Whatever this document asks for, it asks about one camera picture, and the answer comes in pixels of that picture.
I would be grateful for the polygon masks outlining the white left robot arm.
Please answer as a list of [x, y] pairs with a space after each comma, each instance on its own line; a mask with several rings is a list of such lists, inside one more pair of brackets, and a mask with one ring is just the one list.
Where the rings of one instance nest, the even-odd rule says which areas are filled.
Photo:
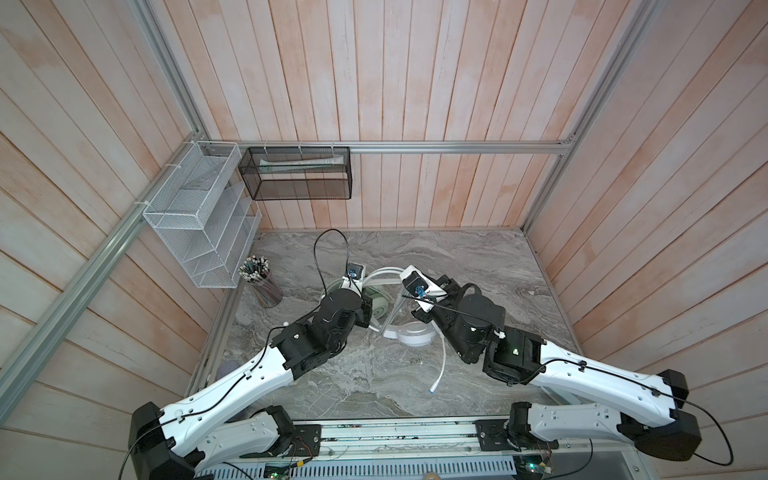
[[352, 329], [368, 327], [371, 316], [369, 296], [338, 289], [300, 319], [271, 329], [260, 353], [210, 386], [164, 407], [139, 407], [126, 458], [137, 478], [194, 479], [244, 454], [288, 452], [296, 434], [283, 408], [266, 407], [249, 420], [234, 416], [340, 354]]

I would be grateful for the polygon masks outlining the white headphones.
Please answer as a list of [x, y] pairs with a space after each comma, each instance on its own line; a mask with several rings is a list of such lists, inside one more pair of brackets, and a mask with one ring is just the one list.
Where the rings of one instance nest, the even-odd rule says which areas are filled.
[[[362, 286], [384, 286], [384, 285], [401, 285], [402, 283], [399, 279], [399, 274], [404, 270], [405, 268], [399, 268], [399, 267], [383, 267], [377, 270], [374, 270], [372, 273], [368, 274], [364, 277]], [[442, 350], [442, 363], [441, 363], [441, 369], [440, 373], [437, 376], [437, 379], [433, 382], [431, 385], [429, 391], [434, 394], [443, 378], [445, 367], [447, 363], [447, 345], [446, 345], [446, 339], [443, 333], [441, 332], [440, 328], [436, 325], [434, 321], [430, 323], [424, 323], [419, 320], [412, 320], [407, 323], [402, 323], [400, 325], [395, 325], [394, 321], [397, 317], [401, 315], [406, 314], [405, 305], [407, 299], [405, 296], [405, 290], [402, 286], [400, 296], [394, 300], [394, 304], [392, 306], [391, 312], [388, 315], [388, 318], [383, 322], [379, 323], [376, 320], [372, 319], [371, 324], [369, 326], [369, 329], [379, 333], [381, 336], [383, 336], [386, 339], [390, 340], [396, 340], [399, 343], [408, 346], [408, 347], [425, 347], [432, 343], [432, 341], [436, 338], [440, 339], [441, 344], [441, 350]], [[422, 311], [418, 304], [416, 303], [417, 313], [426, 313]]]

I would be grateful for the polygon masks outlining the mint green headphones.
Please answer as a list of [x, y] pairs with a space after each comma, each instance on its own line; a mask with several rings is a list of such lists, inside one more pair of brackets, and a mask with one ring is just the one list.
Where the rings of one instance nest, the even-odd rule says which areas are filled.
[[383, 323], [391, 312], [394, 300], [384, 286], [366, 286], [362, 292], [371, 298], [372, 316]]

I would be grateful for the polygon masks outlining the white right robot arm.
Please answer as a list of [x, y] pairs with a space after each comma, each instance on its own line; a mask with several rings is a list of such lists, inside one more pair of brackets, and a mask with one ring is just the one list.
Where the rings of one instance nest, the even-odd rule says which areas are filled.
[[632, 444], [658, 459], [690, 460], [701, 444], [697, 418], [686, 412], [687, 379], [667, 369], [645, 375], [571, 352], [543, 337], [505, 325], [506, 311], [474, 284], [425, 277], [410, 288], [415, 318], [433, 323], [467, 364], [508, 386], [563, 390], [585, 399], [557, 412], [516, 402], [507, 421], [515, 448], [563, 438], [602, 438]]

